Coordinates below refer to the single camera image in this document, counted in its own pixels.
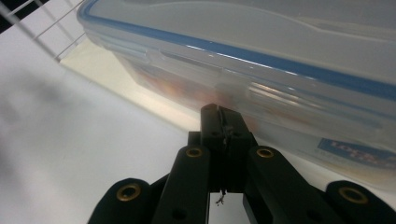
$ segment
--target food inside container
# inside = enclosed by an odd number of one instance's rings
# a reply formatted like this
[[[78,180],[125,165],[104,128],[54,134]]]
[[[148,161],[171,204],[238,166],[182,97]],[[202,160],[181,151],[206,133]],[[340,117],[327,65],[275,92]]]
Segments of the food inside container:
[[[393,4],[284,3],[89,0],[78,19],[141,86],[229,107],[266,144],[394,189]]]

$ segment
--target metal screw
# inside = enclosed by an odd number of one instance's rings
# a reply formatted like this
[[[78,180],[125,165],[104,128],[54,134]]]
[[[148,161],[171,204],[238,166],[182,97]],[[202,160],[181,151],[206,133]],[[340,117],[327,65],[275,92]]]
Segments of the metal screw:
[[[340,193],[343,198],[352,203],[366,204],[369,202],[366,195],[364,195],[357,189],[342,187],[338,190],[338,193]]]
[[[133,184],[128,184],[123,186],[122,188],[120,188],[117,191],[117,198],[122,201],[122,202],[129,202],[135,198],[137,198],[137,196],[139,196],[141,192],[140,187],[133,183]]]
[[[202,156],[202,150],[198,147],[192,147],[187,149],[186,154],[188,157],[200,157]]]
[[[274,157],[274,152],[268,148],[259,148],[257,149],[257,155],[263,158],[272,158]]]

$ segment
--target white wire rack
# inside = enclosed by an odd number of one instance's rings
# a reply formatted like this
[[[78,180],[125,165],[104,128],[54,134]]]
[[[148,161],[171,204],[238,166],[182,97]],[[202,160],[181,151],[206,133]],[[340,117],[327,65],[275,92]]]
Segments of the white wire rack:
[[[12,11],[0,1],[0,14],[59,62],[85,38],[76,15],[82,1],[49,0],[43,4],[40,0],[27,0]],[[38,5],[38,9],[20,20],[15,14],[30,4]]]

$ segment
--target container label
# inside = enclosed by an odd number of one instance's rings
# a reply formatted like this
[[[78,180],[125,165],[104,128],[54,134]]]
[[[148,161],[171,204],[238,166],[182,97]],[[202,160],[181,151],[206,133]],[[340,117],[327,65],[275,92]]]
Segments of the container label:
[[[396,153],[323,138],[318,148],[376,168],[396,169]]]

